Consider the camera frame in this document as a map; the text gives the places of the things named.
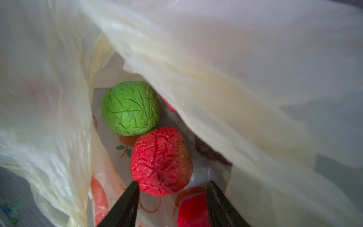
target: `wrinkled ball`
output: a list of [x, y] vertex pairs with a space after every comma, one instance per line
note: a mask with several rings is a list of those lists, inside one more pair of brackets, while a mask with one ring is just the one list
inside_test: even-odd
[[104, 120], [121, 136], [144, 134], [160, 121], [160, 104], [144, 81], [126, 81], [112, 87], [101, 102]]
[[193, 173], [190, 150], [180, 132], [172, 127], [140, 136], [131, 154], [131, 176], [140, 189], [166, 196], [183, 189]]

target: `red ball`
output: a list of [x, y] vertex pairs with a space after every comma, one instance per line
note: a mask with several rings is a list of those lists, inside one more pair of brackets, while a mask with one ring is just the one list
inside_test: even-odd
[[205, 194], [187, 199], [180, 205], [178, 227], [211, 227]]
[[138, 138], [131, 154], [131, 176], [142, 191], [166, 196], [183, 189], [193, 173], [186, 141], [172, 127], [155, 129]]

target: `plastic bag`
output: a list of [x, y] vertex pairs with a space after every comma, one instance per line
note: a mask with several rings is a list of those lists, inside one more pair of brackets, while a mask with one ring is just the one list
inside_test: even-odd
[[94, 195], [108, 208], [122, 193], [90, 107], [113, 48], [233, 161], [226, 195], [252, 226], [362, 225], [316, 162], [362, 166], [361, 141], [349, 136], [363, 129], [362, 98], [352, 96], [362, 91], [360, 10], [313, 0], [80, 2], [107, 38], [78, 1], [1, 2], [0, 165], [30, 182], [56, 226], [86, 226], [92, 176], [108, 188]]
[[[362, 225], [351, 200], [360, 196], [314, 169], [317, 154], [351, 174], [362, 166], [362, 97], [349, 98], [363, 85], [360, 9], [312, 0], [82, 2], [128, 68], [238, 160], [226, 194], [252, 226]], [[350, 115], [357, 123], [345, 124]]]
[[[117, 59], [118, 56], [113, 58], [110, 65], [112, 65], [115, 61], [117, 62]], [[97, 122], [97, 133], [110, 156], [115, 171], [120, 175], [123, 181], [122, 188], [126, 189], [126, 186], [128, 186], [132, 182], [132, 177], [130, 173], [130, 155], [132, 147], [123, 144], [120, 141], [119, 137], [110, 130], [110, 128], [102, 118], [101, 100], [103, 99], [108, 89], [109, 88], [95, 89], [92, 101], [92, 113], [94, 114], [95, 122]], [[185, 197], [205, 191], [206, 184], [210, 180], [215, 181], [216, 184], [218, 184], [218, 186], [223, 191], [225, 190], [227, 185], [226, 180], [221, 175], [221, 171], [216, 169], [211, 162], [200, 156], [195, 150], [195, 135], [187, 129], [185, 124], [182, 123], [182, 121], [175, 114], [169, 115], [167, 113], [166, 105], [162, 105], [162, 107], [163, 108], [161, 111], [161, 121], [158, 124], [157, 128], [169, 126], [176, 128], [181, 132], [191, 150], [191, 158], [193, 161], [193, 175], [190, 179], [189, 184], [182, 191], [173, 195], [155, 197], [141, 192], [136, 226], [176, 226], [178, 207], [180, 205], [180, 202]], [[104, 199], [100, 199], [95, 202], [95, 204], [103, 204], [103, 200]]]
[[75, 1], [0, 7], [0, 166], [30, 183], [55, 226], [87, 226], [92, 176], [108, 181], [110, 201], [122, 193], [91, 114], [96, 75], [114, 49]]

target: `grey surface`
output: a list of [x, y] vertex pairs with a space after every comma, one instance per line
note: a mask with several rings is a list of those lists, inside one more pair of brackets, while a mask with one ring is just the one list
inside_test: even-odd
[[16, 227], [53, 227], [34, 202], [29, 183], [13, 172], [0, 167], [0, 194], [15, 209], [19, 219]]
[[313, 130], [315, 170], [337, 185], [363, 212], [363, 91], [282, 108]]
[[348, 4], [363, 9], [363, 0], [331, 0], [331, 1]]

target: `green clay ball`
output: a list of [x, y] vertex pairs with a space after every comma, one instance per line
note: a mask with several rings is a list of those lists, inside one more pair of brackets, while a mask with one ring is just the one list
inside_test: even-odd
[[101, 111], [111, 130], [121, 136], [144, 134], [160, 121], [158, 96], [144, 81], [115, 85], [103, 97]]

